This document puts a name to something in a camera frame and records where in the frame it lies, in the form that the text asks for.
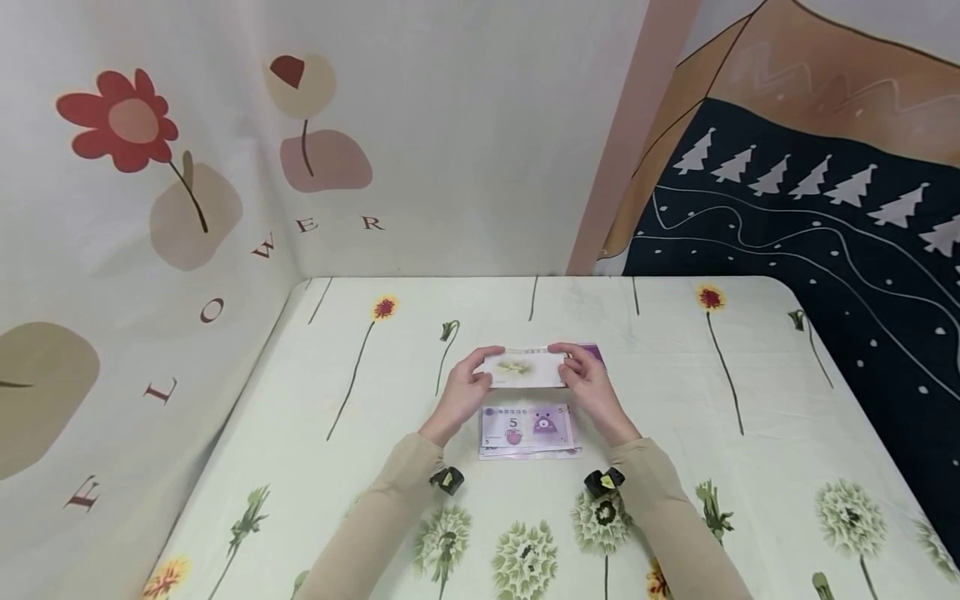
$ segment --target hand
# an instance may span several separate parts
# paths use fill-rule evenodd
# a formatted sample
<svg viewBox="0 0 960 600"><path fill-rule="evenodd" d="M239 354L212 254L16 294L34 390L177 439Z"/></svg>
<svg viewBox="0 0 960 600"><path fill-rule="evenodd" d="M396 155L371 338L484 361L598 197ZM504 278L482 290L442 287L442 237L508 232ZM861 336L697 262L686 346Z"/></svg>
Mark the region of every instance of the hand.
<svg viewBox="0 0 960 600"><path fill-rule="evenodd" d="M560 365L560 379L573 392L575 404L589 415L607 444L615 447L642 437L620 406L603 363L576 344L551 344L547 349L572 356Z"/></svg>
<svg viewBox="0 0 960 600"><path fill-rule="evenodd" d="M444 447L460 430L460 426L477 412L490 390L493 376L488 372L474 371L486 357L502 353L502 346L478 348L454 365L437 408L433 409L433 415L420 428L419 433L424 438Z"/></svg>

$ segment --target beige sleeve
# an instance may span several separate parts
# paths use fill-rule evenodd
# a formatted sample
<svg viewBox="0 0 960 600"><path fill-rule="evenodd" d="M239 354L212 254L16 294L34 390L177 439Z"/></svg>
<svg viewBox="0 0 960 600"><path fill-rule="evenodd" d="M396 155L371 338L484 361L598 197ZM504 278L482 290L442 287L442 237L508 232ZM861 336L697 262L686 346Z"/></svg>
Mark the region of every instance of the beige sleeve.
<svg viewBox="0 0 960 600"><path fill-rule="evenodd" d="M626 480L620 495L650 547L674 600L744 600L752 596L723 546L690 504L677 470L653 440L612 451Z"/></svg>
<svg viewBox="0 0 960 600"><path fill-rule="evenodd" d="M367 600L430 503L429 479L442 458L440 447L420 435L403 438L313 564L297 600Z"/></svg>

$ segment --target black clip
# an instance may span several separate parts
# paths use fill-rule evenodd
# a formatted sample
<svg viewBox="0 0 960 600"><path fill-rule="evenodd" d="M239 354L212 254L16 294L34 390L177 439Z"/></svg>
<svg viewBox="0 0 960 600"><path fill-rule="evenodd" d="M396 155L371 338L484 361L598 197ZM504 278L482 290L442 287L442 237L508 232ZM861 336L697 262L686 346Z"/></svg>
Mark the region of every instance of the black clip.
<svg viewBox="0 0 960 600"><path fill-rule="evenodd" d="M456 467L445 467L434 473L430 483L448 495L453 495L464 483L464 474Z"/></svg>
<svg viewBox="0 0 960 600"><path fill-rule="evenodd" d="M590 495L594 498L599 498L603 494L610 493L619 488L626 480L627 478L623 476L623 473L610 467L610 470L606 473L601 473L599 470L596 470L590 475L587 475L587 479L584 479L584 484L587 485L587 490L590 492Z"/></svg>

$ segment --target stack of banknotes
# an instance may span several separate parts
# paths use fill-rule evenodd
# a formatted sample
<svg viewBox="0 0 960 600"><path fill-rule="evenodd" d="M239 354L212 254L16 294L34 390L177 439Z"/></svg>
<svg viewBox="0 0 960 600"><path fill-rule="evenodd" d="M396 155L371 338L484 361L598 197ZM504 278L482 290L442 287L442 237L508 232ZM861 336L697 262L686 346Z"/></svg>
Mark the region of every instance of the stack of banknotes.
<svg viewBox="0 0 960 600"><path fill-rule="evenodd" d="M603 362L596 344L582 346ZM562 388L557 368L564 358L546 346L507 348L487 358L481 371L492 374L493 388ZM480 460L573 458L583 452L565 403L485 406L480 414Z"/></svg>
<svg viewBox="0 0 960 600"><path fill-rule="evenodd" d="M583 452L566 404L485 406L480 460L573 458Z"/></svg>

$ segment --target table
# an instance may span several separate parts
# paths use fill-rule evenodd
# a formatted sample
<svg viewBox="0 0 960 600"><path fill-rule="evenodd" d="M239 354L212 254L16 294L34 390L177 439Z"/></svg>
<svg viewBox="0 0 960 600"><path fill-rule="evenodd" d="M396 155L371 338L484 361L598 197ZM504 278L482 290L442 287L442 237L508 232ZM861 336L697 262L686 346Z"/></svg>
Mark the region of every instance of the table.
<svg viewBox="0 0 960 600"><path fill-rule="evenodd" d="M375 320L384 297L391 316ZM159 561L157 574L176 580L169 597L290 597L392 446L430 414L438 373L445 379L477 346L560 340L599 345L627 413L670 455L756 598L956 594L946 551L782 284L474 277L315 278L292 292ZM516 394L494 392L490 403ZM450 442L446 462L466 483L453 497L438 492L423 516L423 531L467 540L443 597L663 597L642 535L604 531L578 500L584 477L607 461L586 417L577 423L584 453L574 460L480 462L476 419ZM588 552L578 528L581 541L611 536L612 552L596 543ZM439 550L428 542L418 559L419 533L373 597L441 595L431 581ZM527 546L555 561L555 577L525 591L509 573L494 577Z"/></svg>

